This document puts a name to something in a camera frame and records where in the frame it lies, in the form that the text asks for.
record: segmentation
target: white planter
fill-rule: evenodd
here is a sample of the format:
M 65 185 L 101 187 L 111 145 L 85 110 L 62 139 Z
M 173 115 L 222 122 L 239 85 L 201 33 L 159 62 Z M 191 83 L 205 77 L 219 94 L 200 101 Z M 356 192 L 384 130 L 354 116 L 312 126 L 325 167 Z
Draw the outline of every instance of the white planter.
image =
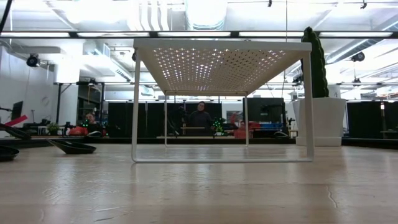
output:
M 346 100 L 314 98 L 312 102 L 315 146 L 341 146 Z M 293 109 L 298 126 L 296 144 L 305 146 L 307 145 L 305 138 L 305 101 L 293 102 Z

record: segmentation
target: perforated tabletop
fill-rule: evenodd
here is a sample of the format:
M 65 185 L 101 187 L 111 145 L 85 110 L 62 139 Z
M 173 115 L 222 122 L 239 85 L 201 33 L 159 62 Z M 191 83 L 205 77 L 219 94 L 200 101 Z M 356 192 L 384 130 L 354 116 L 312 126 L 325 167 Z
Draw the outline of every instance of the perforated tabletop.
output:
M 311 51 L 309 43 L 136 39 L 166 95 L 246 96 Z

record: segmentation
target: white metal table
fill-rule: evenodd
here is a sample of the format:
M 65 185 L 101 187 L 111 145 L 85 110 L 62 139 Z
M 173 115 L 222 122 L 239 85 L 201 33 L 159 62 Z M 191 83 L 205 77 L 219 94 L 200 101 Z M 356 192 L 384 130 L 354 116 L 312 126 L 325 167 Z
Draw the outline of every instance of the white metal table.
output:
M 136 39 L 136 74 L 139 86 L 141 62 L 167 96 L 242 96 L 245 100 L 246 144 L 249 145 L 248 94 L 303 59 L 307 157 L 297 159 L 139 159 L 137 158 L 137 123 L 139 88 L 134 88 L 131 157 L 134 162 L 310 162 L 313 160 L 313 119 L 310 43 L 246 42 L 231 40 Z M 167 134 L 167 100 L 164 133 Z

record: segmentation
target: green plant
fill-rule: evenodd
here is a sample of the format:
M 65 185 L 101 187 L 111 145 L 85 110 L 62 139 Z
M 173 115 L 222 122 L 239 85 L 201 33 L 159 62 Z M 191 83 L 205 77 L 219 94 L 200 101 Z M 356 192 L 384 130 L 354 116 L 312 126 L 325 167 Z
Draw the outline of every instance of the green plant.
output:
M 312 45 L 312 51 L 311 51 L 312 97 L 313 98 L 328 97 L 329 90 L 328 90 L 328 80 L 326 79 L 325 52 L 323 51 L 321 42 L 317 34 L 312 30 L 311 27 L 307 27 L 304 30 L 304 36 L 301 38 L 301 42 L 311 43 Z M 301 69 L 304 74 L 302 59 L 301 59 Z
M 60 126 L 57 123 L 51 123 L 47 125 L 47 130 L 49 131 L 50 134 L 57 134 L 59 129 Z

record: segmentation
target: tall cactus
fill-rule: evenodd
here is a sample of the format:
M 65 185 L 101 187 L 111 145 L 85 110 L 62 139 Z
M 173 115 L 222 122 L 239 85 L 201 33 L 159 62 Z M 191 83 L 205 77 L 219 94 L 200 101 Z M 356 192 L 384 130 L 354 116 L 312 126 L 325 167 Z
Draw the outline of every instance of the tall cactus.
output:
M 304 36 L 301 42 L 312 44 L 311 52 L 311 80 L 312 80 L 312 97 L 322 98 L 329 96 L 328 80 L 326 79 L 325 69 L 325 52 L 323 51 L 321 42 L 311 27 L 304 30 Z M 301 59 L 301 70 L 303 70 L 303 60 Z

